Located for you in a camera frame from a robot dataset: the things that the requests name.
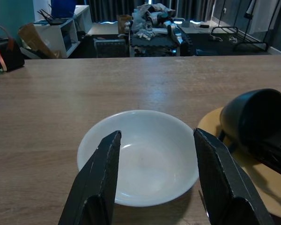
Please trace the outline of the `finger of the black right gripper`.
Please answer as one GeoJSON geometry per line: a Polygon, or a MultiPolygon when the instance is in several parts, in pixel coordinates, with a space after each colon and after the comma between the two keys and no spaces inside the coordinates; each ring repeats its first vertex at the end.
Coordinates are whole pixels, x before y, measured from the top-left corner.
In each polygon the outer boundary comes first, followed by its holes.
{"type": "Polygon", "coordinates": [[[281,175],[281,144],[269,141],[247,140],[245,146],[256,160],[281,175]]]}

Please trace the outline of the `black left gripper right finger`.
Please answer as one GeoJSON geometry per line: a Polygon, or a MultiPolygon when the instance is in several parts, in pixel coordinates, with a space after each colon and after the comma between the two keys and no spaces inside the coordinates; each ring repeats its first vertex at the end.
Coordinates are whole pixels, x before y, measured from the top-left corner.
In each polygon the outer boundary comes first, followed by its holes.
{"type": "Polygon", "coordinates": [[[200,184],[213,225],[272,225],[274,221],[246,172],[227,146],[196,128],[193,133],[200,184]]]}

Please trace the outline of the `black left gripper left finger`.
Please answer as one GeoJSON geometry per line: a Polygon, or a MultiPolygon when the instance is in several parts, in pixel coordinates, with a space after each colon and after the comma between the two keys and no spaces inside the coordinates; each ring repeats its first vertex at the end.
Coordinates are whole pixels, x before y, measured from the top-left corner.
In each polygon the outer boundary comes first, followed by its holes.
{"type": "Polygon", "coordinates": [[[121,132],[104,137],[74,179],[60,225],[110,225],[118,179],[121,132]]]}

